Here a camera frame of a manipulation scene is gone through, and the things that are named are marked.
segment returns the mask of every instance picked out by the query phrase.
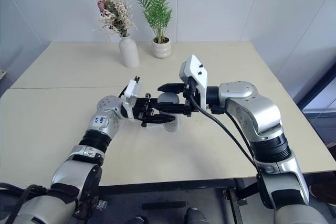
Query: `potted plant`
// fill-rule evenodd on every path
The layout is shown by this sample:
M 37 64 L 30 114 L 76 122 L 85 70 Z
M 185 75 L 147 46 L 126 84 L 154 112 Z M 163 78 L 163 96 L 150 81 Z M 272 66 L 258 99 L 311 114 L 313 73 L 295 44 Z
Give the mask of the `potted plant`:
M 166 58 L 172 52 L 169 38 L 164 36 L 169 21 L 172 19 L 172 9 L 168 6 L 168 0 L 135 0 L 143 10 L 155 34 L 152 40 L 153 54 L 158 58 Z
M 99 0 L 97 4 L 101 15 L 99 20 L 104 23 L 100 30 L 119 34 L 119 49 L 124 65 L 128 68 L 137 67 L 140 63 L 138 49 L 128 33 L 130 27 L 135 27 L 129 16 L 130 6 L 125 0 Z

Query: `pink flower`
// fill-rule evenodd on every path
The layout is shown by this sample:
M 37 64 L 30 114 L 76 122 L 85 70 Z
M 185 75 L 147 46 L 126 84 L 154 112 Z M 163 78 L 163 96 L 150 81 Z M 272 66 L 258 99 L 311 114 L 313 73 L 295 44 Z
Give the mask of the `pink flower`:
M 98 8 L 99 8 L 99 11 L 102 13 L 103 10 L 105 9 L 105 1 L 99 0 L 98 1 Z

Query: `shoe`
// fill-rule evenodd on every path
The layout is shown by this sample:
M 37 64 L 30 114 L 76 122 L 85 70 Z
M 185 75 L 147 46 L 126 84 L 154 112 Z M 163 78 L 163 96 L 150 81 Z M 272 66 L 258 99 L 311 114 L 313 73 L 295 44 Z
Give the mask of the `shoe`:
M 149 223 L 146 217 L 136 216 L 135 218 L 127 221 L 125 224 L 149 224 Z
M 196 207 L 189 208 L 184 217 L 185 224 L 209 224 L 204 215 Z
M 309 192 L 316 199 L 336 207 L 336 181 L 311 185 Z

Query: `white vase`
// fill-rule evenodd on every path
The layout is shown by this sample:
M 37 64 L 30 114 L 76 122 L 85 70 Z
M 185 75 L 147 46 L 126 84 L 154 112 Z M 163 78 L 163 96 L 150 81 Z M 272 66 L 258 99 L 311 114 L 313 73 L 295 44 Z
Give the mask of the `white vase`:
M 121 37 L 119 49 L 122 55 L 123 64 L 128 68 L 136 68 L 140 64 L 138 49 L 131 36 Z
M 170 40 L 168 39 L 168 42 L 162 44 L 152 40 L 152 52 L 155 57 L 160 59 L 167 58 L 172 53 L 172 44 Z

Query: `beige tabletop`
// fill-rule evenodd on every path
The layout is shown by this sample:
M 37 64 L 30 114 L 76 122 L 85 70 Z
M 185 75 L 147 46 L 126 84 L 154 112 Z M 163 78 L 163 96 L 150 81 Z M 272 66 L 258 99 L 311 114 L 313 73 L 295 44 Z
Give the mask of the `beige tabletop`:
M 142 94 L 180 82 L 182 61 L 197 55 L 208 85 L 245 80 L 279 106 L 290 147 L 304 173 L 336 170 L 336 162 L 281 83 L 251 43 L 180 43 L 167 59 L 138 44 L 141 64 L 120 63 L 118 44 L 52 43 L 0 99 L 0 180 L 17 186 L 49 186 L 52 175 L 79 143 L 97 102 L 118 95 L 129 79 L 141 77 Z M 226 116 L 217 116 L 239 138 Z M 204 180 L 255 176 L 232 140 L 200 113 L 182 117 L 169 133 L 162 126 L 124 121 L 111 142 L 100 185 Z

